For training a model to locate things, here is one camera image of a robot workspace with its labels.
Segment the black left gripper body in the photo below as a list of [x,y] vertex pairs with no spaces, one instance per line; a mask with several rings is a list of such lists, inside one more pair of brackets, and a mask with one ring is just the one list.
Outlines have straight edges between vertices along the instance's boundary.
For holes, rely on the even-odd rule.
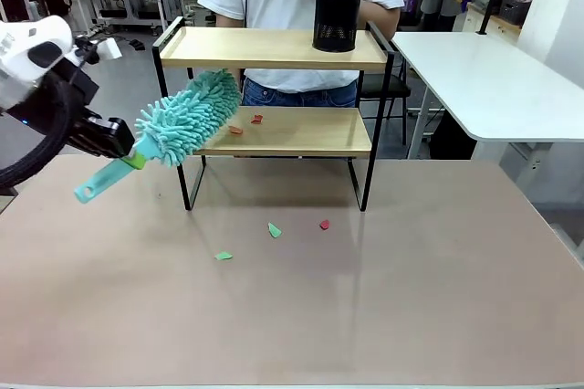
[[98,90],[99,85],[83,69],[71,62],[58,62],[7,114],[43,135],[54,126],[65,127],[65,144],[73,145],[78,142],[75,137],[89,125],[89,119],[101,119],[89,108]]

